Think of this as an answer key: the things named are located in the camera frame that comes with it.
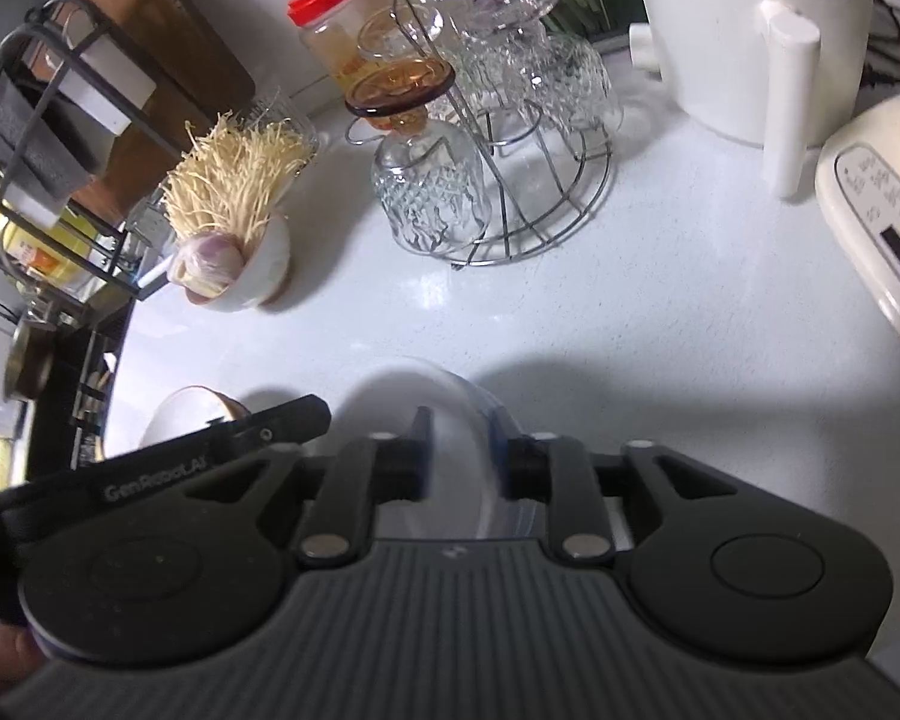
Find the large clear plastic bowl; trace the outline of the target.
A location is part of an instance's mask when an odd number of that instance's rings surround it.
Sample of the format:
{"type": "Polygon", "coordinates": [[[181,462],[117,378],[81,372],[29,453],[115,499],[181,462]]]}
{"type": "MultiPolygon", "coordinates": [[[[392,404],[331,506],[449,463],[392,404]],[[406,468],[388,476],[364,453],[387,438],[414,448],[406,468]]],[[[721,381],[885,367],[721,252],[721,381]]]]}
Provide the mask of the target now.
{"type": "Polygon", "coordinates": [[[380,505],[375,535],[476,541],[533,538],[541,532],[541,505],[500,494],[489,437],[489,416],[500,401],[432,362],[372,361],[334,406],[322,449],[334,452],[361,436],[396,436],[421,406],[432,411],[434,424],[429,496],[380,505]]]}

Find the small white ceramic bowl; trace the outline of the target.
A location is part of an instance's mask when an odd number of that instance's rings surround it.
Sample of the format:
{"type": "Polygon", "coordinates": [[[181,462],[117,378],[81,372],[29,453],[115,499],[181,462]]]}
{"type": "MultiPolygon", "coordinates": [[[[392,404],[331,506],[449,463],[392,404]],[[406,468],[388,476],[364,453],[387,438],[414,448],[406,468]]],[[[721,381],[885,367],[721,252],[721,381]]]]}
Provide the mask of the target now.
{"type": "Polygon", "coordinates": [[[144,449],[165,440],[199,433],[219,422],[235,421],[249,414],[240,401],[219,394],[217,390],[203,385],[183,387],[160,403],[142,433],[139,447],[144,449]]]}

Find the white bowl with vegetables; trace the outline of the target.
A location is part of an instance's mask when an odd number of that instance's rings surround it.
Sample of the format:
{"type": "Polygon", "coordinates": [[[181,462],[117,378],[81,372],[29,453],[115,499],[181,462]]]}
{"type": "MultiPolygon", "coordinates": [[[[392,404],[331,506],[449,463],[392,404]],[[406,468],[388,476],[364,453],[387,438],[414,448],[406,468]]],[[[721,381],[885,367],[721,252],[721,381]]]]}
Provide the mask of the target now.
{"type": "Polygon", "coordinates": [[[180,244],[167,278],[191,304],[238,312],[266,304],[283,291],[290,273],[290,232],[283,216],[271,216],[256,244],[235,234],[205,231],[180,244]]]}

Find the sliced purple onion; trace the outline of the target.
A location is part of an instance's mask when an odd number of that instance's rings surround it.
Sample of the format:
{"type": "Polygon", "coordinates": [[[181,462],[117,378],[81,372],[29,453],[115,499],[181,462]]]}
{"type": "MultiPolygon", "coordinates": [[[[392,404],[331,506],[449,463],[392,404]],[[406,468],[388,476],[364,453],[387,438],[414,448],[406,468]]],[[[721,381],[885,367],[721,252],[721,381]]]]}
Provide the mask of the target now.
{"type": "Polygon", "coordinates": [[[244,271],[240,241],[227,232],[199,232],[173,255],[169,280],[200,298],[219,298],[244,271]]]}

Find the crystal glass cup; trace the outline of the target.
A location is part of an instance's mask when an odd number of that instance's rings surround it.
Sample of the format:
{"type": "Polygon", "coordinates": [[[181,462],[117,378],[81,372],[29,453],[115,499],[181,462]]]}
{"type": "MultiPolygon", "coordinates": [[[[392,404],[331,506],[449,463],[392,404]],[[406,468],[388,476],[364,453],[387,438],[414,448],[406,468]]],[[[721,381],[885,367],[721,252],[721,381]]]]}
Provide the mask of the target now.
{"type": "Polygon", "coordinates": [[[491,222],[479,149],[448,122],[427,119],[419,132],[388,133],[370,177],[393,238],[411,254],[456,254],[478,242],[491,222]]]}

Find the yellow bottle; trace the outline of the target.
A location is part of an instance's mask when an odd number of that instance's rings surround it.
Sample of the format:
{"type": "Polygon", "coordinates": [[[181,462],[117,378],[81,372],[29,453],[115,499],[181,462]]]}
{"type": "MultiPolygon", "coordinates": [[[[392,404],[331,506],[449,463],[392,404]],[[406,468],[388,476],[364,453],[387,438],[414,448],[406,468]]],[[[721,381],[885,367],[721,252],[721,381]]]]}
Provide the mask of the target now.
{"type": "MultiPolygon", "coordinates": [[[[97,238],[95,227],[86,218],[77,216],[74,211],[66,210],[53,229],[48,231],[48,236],[55,239],[66,249],[72,250],[78,257],[87,259],[91,253],[91,246],[69,229],[72,224],[80,234],[89,239],[97,238]]],[[[11,259],[19,265],[38,273],[48,283],[56,288],[75,293],[84,288],[91,281],[91,275],[84,268],[80,268],[74,262],[63,257],[59,252],[35,238],[34,234],[23,231],[16,223],[9,221],[0,213],[0,247],[11,259]]]]}

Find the enoki mushroom bunch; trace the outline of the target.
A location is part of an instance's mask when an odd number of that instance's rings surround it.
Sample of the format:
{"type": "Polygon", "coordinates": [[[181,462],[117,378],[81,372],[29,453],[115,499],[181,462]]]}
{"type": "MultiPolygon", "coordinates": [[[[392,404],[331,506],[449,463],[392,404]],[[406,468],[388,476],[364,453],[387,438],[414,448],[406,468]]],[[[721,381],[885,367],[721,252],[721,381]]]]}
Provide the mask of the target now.
{"type": "Polygon", "coordinates": [[[162,184],[162,206],[176,240],[203,232],[237,239],[255,252],[284,193],[312,163],[317,144],[289,119],[245,124],[232,112],[196,135],[162,184]]]}

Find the amber glass saucer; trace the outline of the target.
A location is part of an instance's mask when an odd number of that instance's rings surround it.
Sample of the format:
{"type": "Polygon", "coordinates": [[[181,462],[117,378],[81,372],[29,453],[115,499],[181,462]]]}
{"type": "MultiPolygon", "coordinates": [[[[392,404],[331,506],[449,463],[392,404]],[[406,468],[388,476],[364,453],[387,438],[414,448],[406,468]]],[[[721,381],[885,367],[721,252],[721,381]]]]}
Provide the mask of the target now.
{"type": "Polygon", "coordinates": [[[395,60],[354,83],[344,102],[357,117],[381,119],[404,114],[447,94],[455,76],[447,60],[434,55],[395,60]]]}

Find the glass kettle on base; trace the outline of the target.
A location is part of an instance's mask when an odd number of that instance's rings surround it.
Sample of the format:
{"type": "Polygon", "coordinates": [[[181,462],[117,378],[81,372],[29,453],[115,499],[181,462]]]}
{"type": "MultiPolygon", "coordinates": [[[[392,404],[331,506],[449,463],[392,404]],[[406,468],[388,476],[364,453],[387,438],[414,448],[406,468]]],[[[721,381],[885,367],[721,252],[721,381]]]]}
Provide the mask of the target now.
{"type": "Polygon", "coordinates": [[[827,140],[814,190],[827,226],[900,336],[900,94],[827,140]]]}

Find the red-lid plastic jar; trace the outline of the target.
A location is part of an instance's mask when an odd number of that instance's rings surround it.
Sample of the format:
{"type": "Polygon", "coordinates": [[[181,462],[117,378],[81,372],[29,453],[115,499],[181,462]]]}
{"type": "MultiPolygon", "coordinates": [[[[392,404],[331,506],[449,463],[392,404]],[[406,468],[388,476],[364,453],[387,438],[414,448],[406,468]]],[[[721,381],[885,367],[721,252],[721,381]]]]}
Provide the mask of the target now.
{"type": "Polygon", "coordinates": [[[359,32],[372,16],[395,0],[289,0],[287,18],[301,30],[301,41],[318,60],[341,96],[382,62],[359,49],[359,32]]]}

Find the wooden cutting board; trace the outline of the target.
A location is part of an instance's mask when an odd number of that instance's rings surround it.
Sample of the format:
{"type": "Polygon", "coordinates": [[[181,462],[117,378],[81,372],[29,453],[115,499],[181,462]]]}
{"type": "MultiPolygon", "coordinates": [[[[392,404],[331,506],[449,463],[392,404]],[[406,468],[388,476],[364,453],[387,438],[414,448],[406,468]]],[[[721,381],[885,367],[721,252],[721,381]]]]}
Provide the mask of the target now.
{"type": "MultiPolygon", "coordinates": [[[[142,106],[155,130],[176,148],[205,132],[221,112],[235,112],[255,83],[193,0],[91,0],[133,44],[131,57],[154,80],[142,106]]],[[[121,223],[149,195],[180,154],[154,143],[137,125],[116,137],[107,167],[76,193],[102,220],[121,223]]]]}

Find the white electric cooking pot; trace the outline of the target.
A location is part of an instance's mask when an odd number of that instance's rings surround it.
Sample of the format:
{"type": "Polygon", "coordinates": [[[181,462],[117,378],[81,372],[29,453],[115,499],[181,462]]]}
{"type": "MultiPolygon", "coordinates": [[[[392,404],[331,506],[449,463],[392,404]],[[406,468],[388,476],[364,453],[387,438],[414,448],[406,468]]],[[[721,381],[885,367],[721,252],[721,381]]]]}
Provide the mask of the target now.
{"type": "Polygon", "coordinates": [[[697,122],[763,152],[763,181],[797,192],[806,153],[852,117],[873,0],[644,0],[634,67],[697,122]]]}

